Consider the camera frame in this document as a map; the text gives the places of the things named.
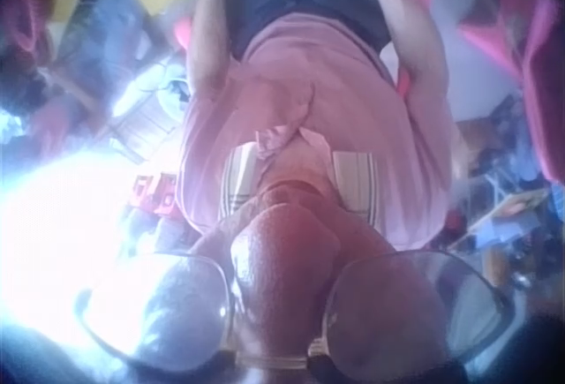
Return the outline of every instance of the striped fabric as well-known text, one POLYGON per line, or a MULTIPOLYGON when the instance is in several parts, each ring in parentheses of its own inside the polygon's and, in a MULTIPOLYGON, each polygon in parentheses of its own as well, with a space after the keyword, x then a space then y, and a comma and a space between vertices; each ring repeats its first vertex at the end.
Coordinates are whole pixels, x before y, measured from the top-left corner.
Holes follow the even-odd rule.
MULTIPOLYGON (((225 162, 222 175, 220 218, 233 215, 254 194, 257 186, 258 146, 236 147, 225 162)), ((372 154, 334 152, 335 188, 343 207, 377 228, 378 171, 372 154)))

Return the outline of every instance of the pink object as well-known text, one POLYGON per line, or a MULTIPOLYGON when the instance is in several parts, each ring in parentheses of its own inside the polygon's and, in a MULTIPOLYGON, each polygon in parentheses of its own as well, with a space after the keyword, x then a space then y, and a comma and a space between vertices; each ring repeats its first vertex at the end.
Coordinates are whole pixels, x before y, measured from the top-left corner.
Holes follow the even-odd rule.
POLYGON ((524 56, 524 102, 541 169, 565 184, 565 44, 558 0, 536 0, 524 56))
POLYGON ((33 53, 47 23, 45 0, 2 0, 2 20, 8 37, 26 52, 33 53))
MULTIPOLYGON (((334 152, 373 155, 378 229, 397 249, 420 248, 439 232, 451 180, 453 124, 445 94, 405 102, 386 68, 376 71, 365 53, 382 66, 338 21, 295 13, 255 37, 224 88, 195 94, 177 188, 188 222, 202 233, 217 224, 232 149, 256 142, 259 150, 282 150, 275 139, 300 132, 324 143, 313 149, 327 165, 334 152)), ((269 167, 276 150, 255 173, 269 167)))
POLYGON ((181 19, 175 25, 175 37, 177 38, 178 44, 188 50, 191 43, 192 35, 192 21, 190 18, 181 19))
POLYGON ((459 32, 518 82, 522 82, 522 55, 515 43, 509 39, 516 19, 528 24, 533 13, 535 0, 501 0, 497 20, 493 26, 475 26, 462 23, 459 32))

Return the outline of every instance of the hand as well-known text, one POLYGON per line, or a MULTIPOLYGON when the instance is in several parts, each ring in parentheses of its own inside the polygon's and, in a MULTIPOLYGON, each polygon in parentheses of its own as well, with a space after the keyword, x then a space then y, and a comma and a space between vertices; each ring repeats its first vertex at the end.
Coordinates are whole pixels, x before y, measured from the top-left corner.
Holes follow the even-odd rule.
POLYGON ((64 103, 49 100, 30 119, 29 135, 41 145, 41 157, 49 159, 61 153, 71 129, 71 115, 64 103))

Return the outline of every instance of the nose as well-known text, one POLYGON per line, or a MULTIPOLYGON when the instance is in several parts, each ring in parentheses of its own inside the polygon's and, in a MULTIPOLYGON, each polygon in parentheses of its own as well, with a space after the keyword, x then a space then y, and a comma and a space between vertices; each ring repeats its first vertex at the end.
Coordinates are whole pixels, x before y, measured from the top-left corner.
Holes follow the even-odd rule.
POLYGON ((296 205, 267 209, 236 237, 231 258, 250 354, 304 355, 320 330, 339 251, 333 232, 296 205))

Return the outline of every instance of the glasses frame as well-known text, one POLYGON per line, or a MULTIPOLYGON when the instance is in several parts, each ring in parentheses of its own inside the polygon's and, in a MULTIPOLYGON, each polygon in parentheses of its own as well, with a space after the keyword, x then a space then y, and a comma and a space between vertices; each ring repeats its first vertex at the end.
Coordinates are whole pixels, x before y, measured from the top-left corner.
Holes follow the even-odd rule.
MULTIPOLYGON (((309 371, 313 376, 323 382, 324 384, 333 383, 343 383, 343 384, 362 384, 369 381, 359 381, 353 380, 346 375, 344 375, 337 365, 334 363, 331 357, 331 350, 328 345, 328 308, 330 303, 333 301, 334 296, 339 288, 340 280, 345 274, 358 267, 362 263, 372 262, 375 260, 385 260, 386 258, 398 257, 398 256, 410 256, 411 254, 423 253, 428 254, 438 254, 444 257, 451 258, 453 261, 461 265, 461 267, 466 268, 467 271, 473 275, 476 275, 479 280, 493 293, 493 298, 495 300, 497 309, 501 313, 501 322, 497 327, 490 332, 490 334, 485 337, 479 344, 470 347, 463 354, 457 356, 452 361, 435 368, 429 372, 424 373, 426 380, 433 380, 434 376, 441 377, 442 374, 449 373, 453 374, 450 376, 456 377, 460 376, 461 381, 457 382, 467 382, 466 374, 464 372, 463 365, 467 362, 473 360, 476 356, 482 353, 486 348, 488 348, 494 341, 496 341, 509 327, 512 320, 515 317, 515 307, 511 300, 500 290, 496 289, 484 276, 479 274, 474 268, 472 268, 465 261, 457 258, 451 253, 431 251, 431 250, 413 250, 406 252, 393 252, 384 255, 373 256, 370 258, 364 258, 361 260, 356 260, 347 265, 338 275, 332 290, 329 292, 328 299, 326 302, 326 308, 322 318, 321 324, 321 335, 315 338, 308 347, 307 356, 304 357, 293 357, 293 358, 268 358, 268 357, 254 357, 248 356, 237 350, 235 347, 233 339, 233 328, 234 328, 234 317, 236 313, 235 309, 235 298, 233 292, 230 290, 226 275, 222 267, 215 262, 206 257, 191 255, 186 252, 154 252, 149 254, 142 254, 140 256, 174 256, 178 258, 195 259, 200 262, 205 262, 209 266, 216 269, 222 276, 224 289, 228 298, 228 308, 229 311, 226 312, 227 320, 225 321, 225 328, 222 334, 222 342, 218 351, 213 355, 204 365, 199 366, 194 370, 187 370, 184 372, 173 373, 171 371, 165 371, 163 369, 153 367, 151 365, 144 364, 136 358, 126 355, 120 350, 112 347, 104 340, 101 339, 87 324, 85 319, 85 312, 92 296, 93 290, 82 291, 76 299, 75 303, 75 315, 79 320, 80 325, 85 329, 87 334, 108 354, 113 358, 118 358, 126 363, 128 366, 136 370, 136 372, 146 376, 148 378, 155 378, 158 380, 166 380, 167 382, 187 382, 188 380, 204 380, 207 378, 212 378, 218 373, 221 373, 229 368, 234 368, 236 366, 244 368, 255 368, 260 370, 276 370, 276 371, 309 371)), ((422 376, 418 377, 404 377, 400 380, 387 381, 390 383, 396 382, 420 382, 422 381, 422 376)))

